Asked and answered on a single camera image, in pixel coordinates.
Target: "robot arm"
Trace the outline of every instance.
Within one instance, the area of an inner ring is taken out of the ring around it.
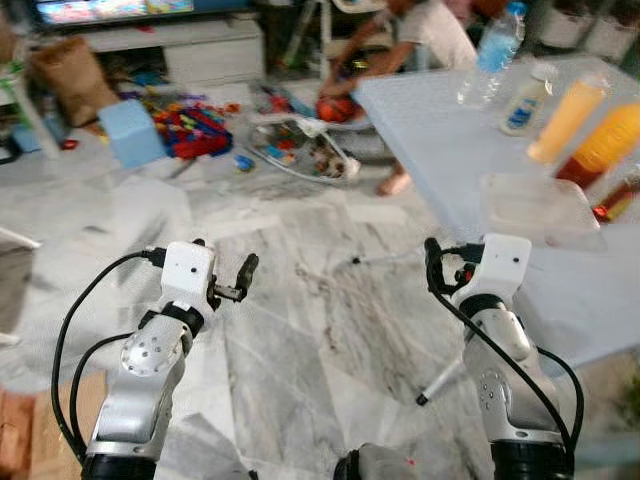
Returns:
[[[152,479],[171,419],[172,395],[194,338],[212,322],[222,298],[242,301],[258,257],[251,254],[235,287],[217,285],[204,242],[166,250],[158,312],[149,311],[125,342],[83,464],[84,480]]]
[[[436,264],[427,263],[432,269],[429,289],[451,295],[453,310],[526,372],[557,413],[555,386],[540,368],[538,349],[510,310],[524,279],[531,243],[497,234],[487,235],[484,241],[484,245],[452,249],[466,262],[456,274],[457,285],[452,286],[444,282],[439,245],[435,239],[427,240],[428,257],[438,258]],[[476,385],[495,478],[570,478],[573,445],[566,445],[550,409],[523,376],[469,327],[465,344],[462,358]]]

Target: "television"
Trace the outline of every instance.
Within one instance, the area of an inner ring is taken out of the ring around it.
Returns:
[[[242,10],[249,0],[31,0],[45,28],[165,19]]]

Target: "clear plastic box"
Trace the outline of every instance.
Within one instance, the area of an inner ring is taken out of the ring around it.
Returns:
[[[573,182],[493,173],[482,178],[481,190],[492,232],[525,237],[538,247],[604,249],[600,224]]]

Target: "red ball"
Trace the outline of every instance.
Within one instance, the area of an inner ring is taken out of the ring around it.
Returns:
[[[356,104],[349,97],[321,98],[316,103],[316,114],[325,122],[346,122],[355,111]]]

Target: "black cable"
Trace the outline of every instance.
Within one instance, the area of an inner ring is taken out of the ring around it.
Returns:
[[[429,285],[437,285],[435,279],[433,278],[433,268],[437,261],[439,261],[443,255],[445,254],[458,254],[461,250],[457,248],[450,248],[447,250],[442,250],[437,252],[435,255],[429,255],[427,250],[427,282]],[[567,460],[569,463],[569,470],[573,474],[575,459],[574,459],[574,449],[575,445],[573,445],[571,436],[569,435],[569,431],[567,430],[567,426],[565,425],[562,417],[558,413],[556,407],[551,403],[551,400],[545,395],[545,393],[540,389],[540,387],[533,381],[533,379],[522,369],[520,366],[502,349],[500,346],[495,343],[491,337],[489,337],[486,333],[482,331],[480,327],[478,327],[475,323],[473,323],[464,313],[458,310],[451,302],[449,302],[444,296],[437,290],[437,288],[431,289],[431,292],[436,297],[436,299],[451,313],[453,313],[464,325],[471,330],[473,333],[478,335],[494,352],[500,356],[521,378],[524,382],[533,390],[536,396],[540,399],[542,404],[548,410],[549,414],[553,418],[553,421],[556,423],[558,430],[560,430],[560,436],[562,437],[562,443],[564,444]]]
[[[573,447],[575,450],[575,447],[578,444],[578,437],[580,437],[580,430],[582,430],[582,420],[584,419],[584,392],[582,391],[582,385],[580,385],[578,376],[567,362],[558,357],[555,353],[551,353],[544,348],[537,348],[538,352],[540,352],[541,355],[549,357],[551,360],[562,367],[567,375],[569,375],[569,378],[573,383],[573,388],[576,391],[576,417],[573,419],[573,428],[571,429],[571,441],[573,442]]]
[[[107,268],[105,268],[102,272],[98,274],[96,278],[89,284],[87,288],[80,294],[80,296],[73,303],[67,315],[64,317],[62,321],[62,326],[60,327],[60,333],[58,334],[58,341],[56,342],[56,350],[53,355],[53,369],[51,371],[51,404],[53,407],[53,414],[56,418],[56,422],[58,422],[58,427],[64,436],[64,439],[69,444],[69,447],[73,451],[74,455],[78,459],[80,463],[84,462],[84,452],[82,451],[82,445],[76,440],[73,435],[73,432],[69,429],[69,425],[67,425],[67,421],[64,418],[64,414],[62,413],[62,407],[60,406],[60,392],[58,388],[58,382],[60,381],[60,363],[62,361],[62,349],[64,347],[64,340],[67,336],[67,330],[69,329],[69,324],[71,323],[71,318],[78,310],[78,307],[82,304],[82,302],[87,298],[87,296],[91,293],[91,291],[96,287],[98,283],[102,281],[104,277],[107,276],[111,270],[123,264],[127,260],[131,260],[132,258],[149,257],[150,252],[140,251],[130,253],[125,255],[122,258],[119,258]]]
[[[98,343],[93,345],[89,350],[87,350],[80,362],[78,362],[78,366],[76,367],[76,373],[73,375],[73,381],[71,382],[71,393],[69,395],[69,422],[71,423],[71,431],[73,432],[74,437],[76,438],[76,442],[80,447],[82,447],[82,453],[86,455],[87,445],[82,438],[82,432],[80,432],[80,425],[78,424],[78,409],[77,409],[77,401],[78,401],[78,388],[80,387],[80,380],[82,378],[82,371],[84,370],[85,365],[89,361],[91,355],[93,355],[96,350],[104,347],[105,345],[113,342],[117,342],[118,340],[124,340],[125,338],[129,338],[133,335],[133,332],[123,333],[121,335],[115,335],[113,337],[105,338],[104,340],[100,340]]]

